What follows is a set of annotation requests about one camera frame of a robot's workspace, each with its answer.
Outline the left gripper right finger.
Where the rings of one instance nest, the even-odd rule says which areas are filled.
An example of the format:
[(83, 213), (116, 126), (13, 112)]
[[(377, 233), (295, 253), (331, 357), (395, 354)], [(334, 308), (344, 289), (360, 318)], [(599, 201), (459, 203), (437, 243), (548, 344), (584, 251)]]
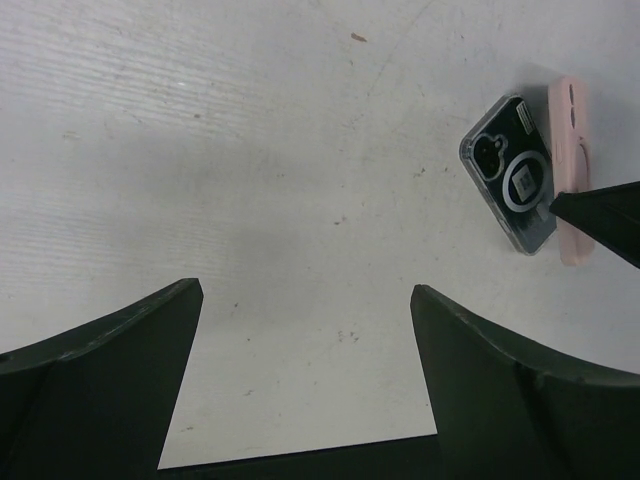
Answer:
[(427, 285), (410, 308), (446, 478), (638, 478), (638, 375), (553, 350)]

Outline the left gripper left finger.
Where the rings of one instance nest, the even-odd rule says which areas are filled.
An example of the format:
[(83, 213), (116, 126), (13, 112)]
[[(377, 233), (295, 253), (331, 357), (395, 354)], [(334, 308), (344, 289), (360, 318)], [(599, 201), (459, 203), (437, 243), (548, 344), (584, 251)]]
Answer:
[(202, 304), (181, 279), (2, 354), (2, 478), (156, 478)]

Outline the clear phone case black insert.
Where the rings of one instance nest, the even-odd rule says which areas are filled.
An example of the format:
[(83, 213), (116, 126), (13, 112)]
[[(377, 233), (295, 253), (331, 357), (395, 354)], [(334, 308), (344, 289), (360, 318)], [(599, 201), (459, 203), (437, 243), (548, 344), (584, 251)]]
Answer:
[(534, 255), (556, 230), (551, 155), (525, 100), (500, 98), (462, 138), (459, 158), (513, 247)]

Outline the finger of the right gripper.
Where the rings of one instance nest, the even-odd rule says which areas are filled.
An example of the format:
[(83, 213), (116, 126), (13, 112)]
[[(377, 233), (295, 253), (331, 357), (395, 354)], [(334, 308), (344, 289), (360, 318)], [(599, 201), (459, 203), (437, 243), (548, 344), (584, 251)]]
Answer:
[(639, 265), (639, 184), (637, 182), (561, 193), (551, 203), (558, 219), (563, 264), (584, 263), (599, 243), (637, 267)]

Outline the phone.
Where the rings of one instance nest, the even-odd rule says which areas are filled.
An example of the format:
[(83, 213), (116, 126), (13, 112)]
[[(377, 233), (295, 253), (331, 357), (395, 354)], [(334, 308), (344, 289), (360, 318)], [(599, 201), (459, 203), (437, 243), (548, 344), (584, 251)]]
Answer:
[[(564, 76), (548, 88), (551, 157), (555, 197), (591, 189), (587, 87), (576, 77)], [(594, 240), (556, 214), (561, 261), (584, 264)]]

